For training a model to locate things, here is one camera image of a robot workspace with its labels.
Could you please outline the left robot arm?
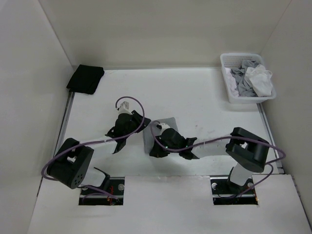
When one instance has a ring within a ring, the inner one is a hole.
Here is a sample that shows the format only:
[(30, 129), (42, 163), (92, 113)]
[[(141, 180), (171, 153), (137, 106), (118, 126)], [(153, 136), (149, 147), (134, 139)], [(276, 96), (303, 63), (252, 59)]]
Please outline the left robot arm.
[(133, 110), (119, 110), (115, 125), (103, 137), (83, 143), (66, 139), (54, 156), (42, 169), (43, 177), (59, 181), (70, 189), (79, 185), (92, 185), (98, 194), (109, 190), (106, 175), (89, 169), (92, 158), (118, 153), (129, 136), (144, 130), (151, 120)]

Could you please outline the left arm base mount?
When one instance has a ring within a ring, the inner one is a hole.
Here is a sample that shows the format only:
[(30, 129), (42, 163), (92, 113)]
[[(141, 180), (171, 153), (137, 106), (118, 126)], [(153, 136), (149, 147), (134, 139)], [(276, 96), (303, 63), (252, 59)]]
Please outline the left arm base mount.
[(125, 177), (105, 179), (96, 190), (82, 188), (78, 204), (80, 206), (120, 206), (123, 205)]

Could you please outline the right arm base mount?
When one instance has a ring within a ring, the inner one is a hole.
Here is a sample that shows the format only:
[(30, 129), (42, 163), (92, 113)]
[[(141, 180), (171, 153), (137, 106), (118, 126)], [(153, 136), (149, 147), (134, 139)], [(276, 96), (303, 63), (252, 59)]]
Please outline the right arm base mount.
[(214, 205), (258, 205), (255, 189), (241, 193), (252, 186), (253, 180), (248, 178), (243, 186), (231, 183), (226, 177), (211, 179)]

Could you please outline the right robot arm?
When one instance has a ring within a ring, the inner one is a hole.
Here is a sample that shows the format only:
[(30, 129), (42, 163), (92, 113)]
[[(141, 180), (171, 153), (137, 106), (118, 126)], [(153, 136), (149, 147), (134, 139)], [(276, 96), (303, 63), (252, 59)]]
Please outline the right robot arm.
[(231, 156), (237, 162), (226, 180), (226, 187), (232, 193), (239, 192), (253, 173), (264, 171), (269, 151), (268, 141), (241, 127), (235, 127), (229, 136), (214, 141), (183, 137), (165, 123), (156, 127), (160, 133), (157, 136), (152, 134), (154, 144), (149, 156), (162, 158), (177, 153), (187, 160), (226, 154)]

